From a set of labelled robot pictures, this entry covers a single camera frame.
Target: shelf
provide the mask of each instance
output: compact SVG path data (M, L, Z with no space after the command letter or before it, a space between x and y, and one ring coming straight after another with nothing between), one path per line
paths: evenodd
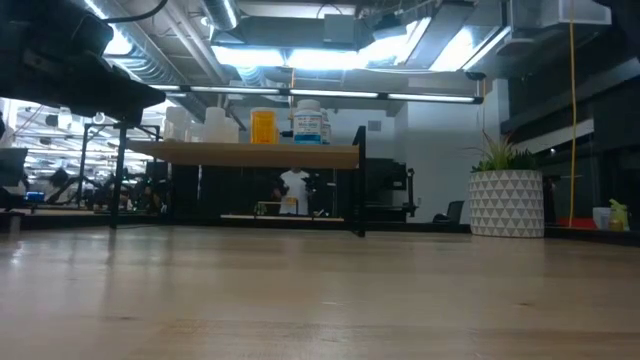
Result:
M127 148L175 165L355 169L357 146L129 141Z

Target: metal rod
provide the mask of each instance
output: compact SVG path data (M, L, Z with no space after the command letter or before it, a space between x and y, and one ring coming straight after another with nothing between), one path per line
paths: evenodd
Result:
M82 184L84 183L84 163L87 160L87 145L89 144L89 128L91 125L87 124L84 126L84 135L82 136L82 153L80 155L80 172L78 173L78 177L80 178L80 183L78 183L78 192L76 195L76 205L78 205L78 209L80 208L80 200L82 200Z
M118 228L118 214L120 211L120 188L124 176L124 150L127 147L127 126L121 124L120 145L118 146L118 161L116 163L116 179L113 183L113 198L111 199L111 223L112 229Z
M360 164L358 166L358 236L365 237L367 232L366 201L367 201L367 128L358 128L358 148Z

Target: geometric patterned planter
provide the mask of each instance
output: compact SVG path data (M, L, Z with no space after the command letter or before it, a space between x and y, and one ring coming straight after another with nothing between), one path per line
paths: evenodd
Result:
M533 170L485 171L469 180L471 232L475 235L544 236L542 173Z

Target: cable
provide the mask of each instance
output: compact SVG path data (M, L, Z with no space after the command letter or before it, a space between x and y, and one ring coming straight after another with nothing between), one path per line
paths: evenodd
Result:
M569 227L573 226L576 201L576 127L578 126L578 101L576 98L576 48L574 31L574 3L570 0L569 10L569 47L571 49L571 105L573 108L573 139L571 140L571 198L569 208Z
M320 18L320 11L322 11L322 9L324 9L324 7L327 6L327 5L329 5L329 6L333 7L334 9L338 10L340 15L344 15L342 13L342 10L340 10L339 7L335 6L334 4L325 3L325 4L322 4L322 6L320 6L320 9L318 9L318 12L316 13L316 19Z
M169 0L161 0L160 3L158 4L158 6L156 6L153 10L151 10L149 12L146 12L144 14L135 15L135 16L126 16L126 17L119 17L119 18L104 19L104 22L106 22L107 24L121 24L121 23L125 23L125 22L135 22L135 21L148 19L148 18L154 16L155 14L159 13L160 10L162 10L164 8L164 6L167 5L168 2L169 2Z

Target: label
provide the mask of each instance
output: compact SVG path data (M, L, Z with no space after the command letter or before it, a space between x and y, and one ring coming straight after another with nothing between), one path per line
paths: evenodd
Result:
M322 144L322 115L295 115L293 141L296 144Z
M322 144L331 144L331 125L327 123L322 124Z

